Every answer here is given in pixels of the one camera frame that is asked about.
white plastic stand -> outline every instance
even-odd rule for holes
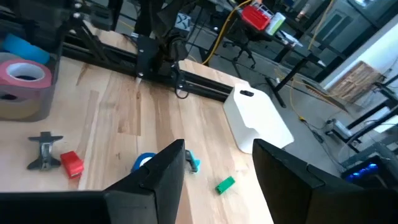
[[[253,96],[242,94],[243,91]],[[239,149],[252,153],[253,140],[263,139],[282,149],[294,138],[271,99],[262,91],[237,84],[224,102],[224,111]]]

wooden table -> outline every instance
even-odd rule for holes
[[[136,52],[114,32],[96,32],[113,46]],[[228,85],[247,83],[185,60],[189,72]],[[159,152],[176,139],[201,160],[200,172],[185,173],[177,223],[272,223],[257,183],[251,155],[235,145],[222,103],[196,95],[178,99],[171,89],[83,62],[62,58],[50,116],[35,123],[0,122],[0,191],[105,189],[130,173],[143,152]],[[64,138],[53,155],[76,151],[85,170],[69,180],[63,167],[28,171],[38,144],[28,141],[41,131]],[[228,176],[236,183],[224,194],[214,188]]]

green block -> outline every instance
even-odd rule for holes
[[[235,183],[235,180],[230,176],[227,179],[225,179],[224,181],[222,181],[217,187],[216,187],[216,191],[219,194],[224,193],[224,191],[226,191],[230,186],[232,186]]]

metal bracket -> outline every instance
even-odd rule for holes
[[[31,162],[27,169],[29,170],[50,170],[53,167],[59,167],[61,162],[54,159],[51,155],[52,144],[62,139],[63,136],[51,136],[51,132],[40,132],[39,137],[29,137],[30,141],[39,142],[39,158]]]

gray floor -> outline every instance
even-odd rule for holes
[[[124,3],[122,13],[136,18],[136,9],[129,2]],[[131,21],[124,17],[121,17],[120,20],[134,27],[134,21]],[[132,32],[132,29],[122,22],[119,22],[116,31],[120,33],[130,34]],[[194,41],[198,32],[199,30],[196,29],[189,42]],[[215,38],[216,36],[211,30],[202,29],[194,44],[205,49],[209,49],[211,43],[214,41]],[[190,50],[190,48],[191,45],[187,44],[187,49]],[[274,71],[274,69],[277,68],[277,65],[274,62],[257,54],[254,54],[254,58],[257,62],[256,68],[254,70],[248,69],[252,65],[252,62],[248,59],[246,54],[243,54],[242,57],[238,60],[238,64],[240,65],[236,65],[236,70],[233,67],[233,64],[225,58],[232,59],[238,54],[238,52],[239,49],[237,47],[219,47],[216,51],[216,55],[213,56],[209,62],[210,67],[236,77],[240,76],[240,78],[247,80],[252,86],[259,83],[264,83],[264,75],[273,79],[277,78]],[[190,51],[190,59],[196,60],[199,63],[201,62],[199,49],[197,47],[192,47]],[[289,70],[284,67],[281,67],[280,69],[283,71],[284,75],[289,72]],[[280,107],[275,97],[272,96],[270,89],[267,85],[261,84],[257,87],[259,90],[264,91],[272,97],[275,107],[279,111],[286,125],[290,129],[290,132],[295,138],[295,141],[292,144],[288,145],[285,150],[324,171],[327,171],[333,175],[339,175],[340,172],[343,171],[343,169],[335,161],[341,162],[347,159],[350,155],[353,155],[354,152],[351,151],[348,147],[344,146],[341,141],[337,140],[336,138],[324,135],[323,132],[320,130],[317,131],[323,136],[325,143],[320,144],[313,137],[312,132],[306,127],[306,125],[299,121],[298,116],[295,114],[290,104],[289,85],[283,87],[283,89],[281,89],[280,91],[281,96],[286,102],[286,108]],[[296,89],[292,90],[292,104],[295,107],[297,113],[300,116],[303,116],[314,127],[323,127],[325,125],[325,121],[331,118],[337,118],[342,121],[342,123],[347,125],[355,118],[366,112],[366,110],[361,110],[361,108],[358,108],[357,106],[350,105],[347,105],[350,114],[342,112],[335,106],[329,105],[328,103],[325,103],[317,97],[312,96],[311,93],[308,92],[306,88],[302,85],[295,84],[294,87]],[[368,134],[362,138],[362,141],[366,142],[366,144],[369,144],[369,142],[373,142],[373,138],[374,136]]]

